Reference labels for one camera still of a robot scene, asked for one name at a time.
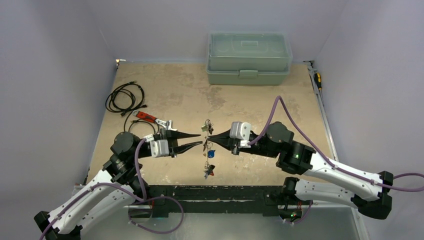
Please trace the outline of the keyring with keys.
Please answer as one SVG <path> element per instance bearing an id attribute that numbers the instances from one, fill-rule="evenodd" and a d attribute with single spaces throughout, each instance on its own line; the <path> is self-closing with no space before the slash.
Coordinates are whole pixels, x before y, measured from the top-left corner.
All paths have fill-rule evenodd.
<path id="1" fill-rule="evenodd" d="M 206 180 L 209 176 L 214 175 L 213 164 L 210 164 L 210 159 L 215 156 L 215 151 L 212 149 L 213 143 L 210 141 L 210 136 L 213 134 L 214 128 L 213 123 L 210 119 L 204 121 L 203 126 L 201 127 L 202 131 L 205 133 L 204 142 L 203 142 L 203 156 L 205 157 L 204 163 L 204 179 Z"/>

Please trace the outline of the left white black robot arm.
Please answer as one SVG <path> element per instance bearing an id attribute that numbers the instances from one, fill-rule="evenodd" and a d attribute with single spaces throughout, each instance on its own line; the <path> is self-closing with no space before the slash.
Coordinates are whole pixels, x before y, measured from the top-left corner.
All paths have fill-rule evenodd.
<path id="1" fill-rule="evenodd" d="M 165 195 L 154 195 L 143 179 L 140 158 L 176 157 L 201 141 L 179 145 L 179 139 L 194 134 L 162 129 L 143 138 L 129 131 L 120 132 L 111 146 L 112 155 L 80 191 L 51 211 L 40 211 L 34 221 L 41 230 L 41 240 L 79 240 L 82 233 L 115 210 L 131 204 L 178 201 Z"/>

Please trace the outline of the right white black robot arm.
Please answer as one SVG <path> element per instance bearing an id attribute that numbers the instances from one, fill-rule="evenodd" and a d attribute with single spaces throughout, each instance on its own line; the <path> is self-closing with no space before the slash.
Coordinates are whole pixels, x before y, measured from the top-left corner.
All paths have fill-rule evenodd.
<path id="1" fill-rule="evenodd" d="M 294 140 L 294 133 L 281 122 L 272 123 L 259 140 L 248 145 L 257 137 L 247 122 L 233 122 L 231 128 L 220 134 L 208 136 L 212 143 L 231 151 L 276 158 L 276 166 L 291 174 L 286 177 L 279 198 L 287 204 L 304 201 L 325 201 L 346 205 L 369 218 L 385 220 L 392 210 L 392 173 L 371 173 L 348 167 L 358 174 L 356 178 L 339 171 L 343 167 L 337 161 L 324 157 L 303 143 Z"/>

